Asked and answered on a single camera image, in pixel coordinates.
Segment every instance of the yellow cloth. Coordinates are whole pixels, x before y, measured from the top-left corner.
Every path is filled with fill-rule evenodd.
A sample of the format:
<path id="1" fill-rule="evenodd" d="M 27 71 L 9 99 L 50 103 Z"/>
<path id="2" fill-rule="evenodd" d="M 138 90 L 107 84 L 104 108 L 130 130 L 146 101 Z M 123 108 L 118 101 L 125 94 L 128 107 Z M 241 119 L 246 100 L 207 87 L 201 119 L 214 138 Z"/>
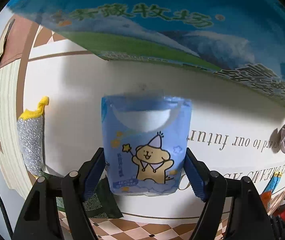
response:
<path id="1" fill-rule="evenodd" d="M 26 109 L 20 116 L 19 118 L 23 120 L 27 120 L 30 118 L 37 118 L 40 117 L 44 113 L 44 107 L 49 104 L 49 97 L 43 97 L 40 102 L 38 103 L 37 110 L 35 111 L 30 111 Z"/>

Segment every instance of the tissue packet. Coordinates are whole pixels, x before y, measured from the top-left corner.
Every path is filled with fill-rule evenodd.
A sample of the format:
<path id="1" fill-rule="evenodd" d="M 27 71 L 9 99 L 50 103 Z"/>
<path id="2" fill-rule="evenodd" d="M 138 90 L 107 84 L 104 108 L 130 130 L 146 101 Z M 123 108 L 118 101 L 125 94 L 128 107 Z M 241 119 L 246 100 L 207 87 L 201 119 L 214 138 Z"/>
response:
<path id="1" fill-rule="evenodd" d="M 191 101 L 168 96 L 101 100 L 106 170 L 116 195 L 177 190 L 186 155 Z"/>

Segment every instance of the metal screw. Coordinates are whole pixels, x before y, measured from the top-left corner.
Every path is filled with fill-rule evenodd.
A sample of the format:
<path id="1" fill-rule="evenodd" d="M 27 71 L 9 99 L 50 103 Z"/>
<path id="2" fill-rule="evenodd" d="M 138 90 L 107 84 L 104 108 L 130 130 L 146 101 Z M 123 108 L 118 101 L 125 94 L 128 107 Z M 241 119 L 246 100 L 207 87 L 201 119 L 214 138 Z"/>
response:
<path id="1" fill-rule="evenodd" d="M 44 180 L 45 180 L 45 177 L 43 177 L 43 176 L 41 176 L 41 177 L 39 177 L 39 178 L 37 179 L 37 181 L 38 181 L 39 183 L 44 182 Z"/>
<path id="2" fill-rule="evenodd" d="M 219 173 L 217 171 L 210 171 L 210 175 L 216 178 L 219 176 Z"/>
<path id="3" fill-rule="evenodd" d="M 71 171 L 71 172 L 69 173 L 69 176 L 70 176 L 70 177 L 76 177 L 76 176 L 78 176 L 78 171 Z"/>
<path id="4" fill-rule="evenodd" d="M 244 182 L 250 182 L 251 179 L 248 176 L 243 176 L 243 180 Z"/>

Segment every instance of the cartoon dog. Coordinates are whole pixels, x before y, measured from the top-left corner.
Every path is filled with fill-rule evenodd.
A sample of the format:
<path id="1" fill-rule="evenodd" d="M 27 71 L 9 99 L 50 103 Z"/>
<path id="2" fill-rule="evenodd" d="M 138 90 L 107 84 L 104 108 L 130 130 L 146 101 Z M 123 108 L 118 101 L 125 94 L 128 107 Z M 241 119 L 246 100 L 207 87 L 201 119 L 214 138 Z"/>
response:
<path id="1" fill-rule="evenodd" d="M 173 166 L 174 161 L 170 159 L 170 153 L 161 148 L 163 137 L 161 132 L 157 132 L 146 145 L 136 148 L 135 155 L 132 154 L 129 144 L 123 145 L 123 152 L 130 152 L 132 162 L 138 165 L 137 179 L 152 179 L 159 184 L 173 179 L 166 176 L 166 170 Z"/>

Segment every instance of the silver glitter sponge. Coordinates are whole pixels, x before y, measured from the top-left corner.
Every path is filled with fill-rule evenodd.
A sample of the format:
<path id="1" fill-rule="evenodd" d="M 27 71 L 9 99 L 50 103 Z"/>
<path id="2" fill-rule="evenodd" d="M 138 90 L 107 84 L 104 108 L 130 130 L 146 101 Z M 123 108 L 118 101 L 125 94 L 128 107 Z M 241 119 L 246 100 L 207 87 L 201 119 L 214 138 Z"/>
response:
<path id="1" fill-rule="evenodd" d="M 43 126 L 42 115 L 27 120 L 19 118 L 17 121 L 19 146 L 23 161 L 27 170 L 35 176 L 41 176 L 40 171 L 44 170 Z"/>

